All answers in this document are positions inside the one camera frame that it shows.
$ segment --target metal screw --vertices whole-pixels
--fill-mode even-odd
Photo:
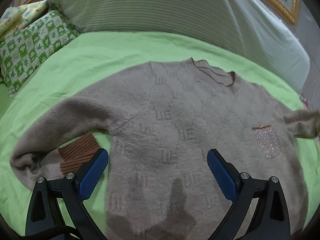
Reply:
[[[44,182],[44,177],[40,177],[39,179],[37,179],[37,182],[38,182],[38,183]]]
[[[240,175],[241,175],[242,179],[248,179],[249,178],[249,174],[246,173],[246,172],[242,172]]]
[[[73,172],[69,172],[66,177],[67,179],[72,179],[75,176],[75,174]]]
[[[271,177],[271,180],[274,182],[274,183],[277,183],[279,181],[279,179],[275,176]]]

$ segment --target yellow blanket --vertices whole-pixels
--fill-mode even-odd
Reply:
[[[49,7],[48,0],[9,7],[0,19],[0,39],[34,22]]]

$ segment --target bed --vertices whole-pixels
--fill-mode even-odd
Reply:
[[[12,97],[6,86],[0,84],[0,211],[7,223],[24,235],[31,192],[13,174],[9,158],[19,137],[38,117],[62,99],[124,68],[147,61],[180,61],[190,57],[206,59],[210,65],[225,71],[233,70],[245,80],[263,85],[290,109],[302,108],[297,94],[300,85],[293,88],[283,80],[285,77],[280,78],[272,69],[267,70],[245,57],[199,39],[165,32],[107,30],[81,34],[49,57]],[[301,58],[307,63],[307,66],[304,64],[300,68],[306,77],[308,58],[304,52]],[[93,131],[93,134],[101,147],[110,149],[111,136],[102,131]],[[296,139],[296,152],[308,187],[306,226],[320,203],[320,151],[315,140]],[[91,198],[84,202],[102,231],[105,228],[104,193],[107,181],[108,169]],[[60,207],[66,223],[72,225],[64,204],[60,203]]]

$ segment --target ribbed neckline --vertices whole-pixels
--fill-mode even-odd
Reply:
[[[194,61],[190,58],[184,63],[199,79],[223,93],[235,94],[240,90],[242,78],[233,71],[227,73],[221,68],[212,67],[206,60]]]

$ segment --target sequined pocket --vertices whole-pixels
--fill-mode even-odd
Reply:
[[[271,125],[252,128],[257,137],[258,143],[267,160],[279,155],[280,144],[276,132]]]

